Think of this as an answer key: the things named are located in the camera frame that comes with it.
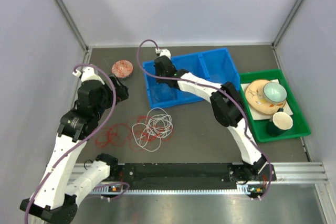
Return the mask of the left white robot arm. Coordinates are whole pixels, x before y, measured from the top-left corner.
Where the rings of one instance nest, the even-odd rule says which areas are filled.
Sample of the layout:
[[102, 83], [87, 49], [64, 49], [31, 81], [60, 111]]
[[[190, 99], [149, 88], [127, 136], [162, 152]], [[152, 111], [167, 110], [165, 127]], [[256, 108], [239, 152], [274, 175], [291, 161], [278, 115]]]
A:
[[30, 198], [22, 200], [24, 222], [33, 217], [38, 223], [71, 223], [84, 198], [104, 180], [119, 175], [117, 158], [99, 154], [74, 182], [69, 178], [87, 141], [101, 127], [106, 110], [113, 110], [129, 97], [128, 88], [113, 74], [105, 82], [95, 73], [81, 74], [81, 86], [73, 107], [62, 116], [55, 146], [43, 178]]

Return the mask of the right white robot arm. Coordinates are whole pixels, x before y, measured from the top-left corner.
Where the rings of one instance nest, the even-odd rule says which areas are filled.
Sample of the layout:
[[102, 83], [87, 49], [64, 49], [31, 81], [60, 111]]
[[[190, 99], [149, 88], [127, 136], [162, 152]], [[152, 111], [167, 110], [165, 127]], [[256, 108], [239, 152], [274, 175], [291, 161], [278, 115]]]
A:
[[216, 121], [228, 128], [232, 134], [240, 150], [248, 178], [258, 179], [266, 168], [269, 171], [269, 180], [272, 180], [272, 165], [258, 148], [248, 128], [242, 97], [232, 83], [213, 83], [185, 69], [177, 70], [167, 56], [157, 57], [154, 67], [158, 83], [165, 83], [171, 88], [194, 94], [211, 104]]

